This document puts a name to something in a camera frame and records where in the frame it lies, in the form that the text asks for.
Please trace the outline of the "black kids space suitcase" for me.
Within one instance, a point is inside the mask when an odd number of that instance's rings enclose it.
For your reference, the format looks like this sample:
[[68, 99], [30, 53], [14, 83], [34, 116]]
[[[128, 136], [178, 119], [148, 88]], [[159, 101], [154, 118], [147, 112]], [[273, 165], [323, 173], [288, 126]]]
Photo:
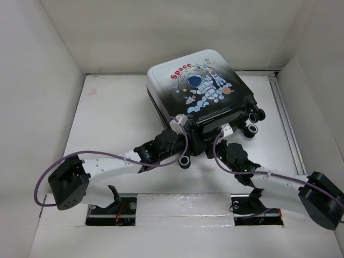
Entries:
[[184, 114], [197, 124], [198, 135], [212, 146], [221, 125], [229, 123], [252, 138], [265, 112], [253, 92], [215, 50], [206, 49], [151, 67], [147, 92], [165, 128]]

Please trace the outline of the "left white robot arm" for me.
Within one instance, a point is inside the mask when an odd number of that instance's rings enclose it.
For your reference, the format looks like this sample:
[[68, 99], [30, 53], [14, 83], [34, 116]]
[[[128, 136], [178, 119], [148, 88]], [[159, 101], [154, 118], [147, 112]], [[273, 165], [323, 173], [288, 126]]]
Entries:
[[101, 158], [83, 160], [80, 153], [70, 154], [48, 178], [56, 207], [63, 211], [82, 203], [114, 213], [119, 209], [120, 197], [108, 184], [110, 178], [170, 166], [202, 145], [195, 121], [178, 115], [154, 140], [126, 153], [98, 152]]

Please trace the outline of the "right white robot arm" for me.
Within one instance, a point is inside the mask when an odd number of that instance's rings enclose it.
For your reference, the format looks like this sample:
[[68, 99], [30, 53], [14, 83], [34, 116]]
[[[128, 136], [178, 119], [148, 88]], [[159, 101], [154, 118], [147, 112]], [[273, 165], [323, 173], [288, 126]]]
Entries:
[[252, 191], [245, 214], [252, 217], [268, 209], [283, 209], [309, 216], [317, 225], [335, 230], [343, 217], [343, 191], [327, 176], [285, 176], [254, 163], [241, 144], [216, 140], [212, 144], [216, 164]]

